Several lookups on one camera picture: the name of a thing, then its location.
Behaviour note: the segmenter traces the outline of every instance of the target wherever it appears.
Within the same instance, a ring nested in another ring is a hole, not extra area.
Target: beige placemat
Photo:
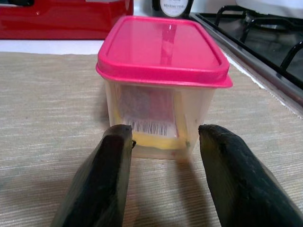
[[[95,55],[0,53],[0,226],[49,226],[109,127]],[[205,123],[245,139],[303,210],[303,122],[234,67]],[[125,227],[220,226],[198,146],[191,164],[132,159]]]

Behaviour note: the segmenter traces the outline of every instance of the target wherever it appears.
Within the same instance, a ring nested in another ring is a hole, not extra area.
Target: pink plastic lid
[[[121,18],[99,53],[97,72],[127,83],[231,87],[229,62],[196,22],[158,17]]]

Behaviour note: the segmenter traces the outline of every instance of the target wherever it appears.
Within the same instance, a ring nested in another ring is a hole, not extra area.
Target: stovetop
[[[239,6],[190,18],[201,23],[221,47],[303,106],[303,20],[260,15]]]

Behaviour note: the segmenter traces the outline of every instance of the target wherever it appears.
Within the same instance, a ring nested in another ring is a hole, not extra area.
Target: bottle
[[[194,0],[152,0],[152,15],[187,18],[193,2]]]

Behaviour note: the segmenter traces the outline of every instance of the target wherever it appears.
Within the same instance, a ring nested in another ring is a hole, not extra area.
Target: plastic food container
[[[128,124],[135,157],[187,159],[214,91],[231,87],[229,63],[189,20],[123,17],[99,53],[110,125]]]

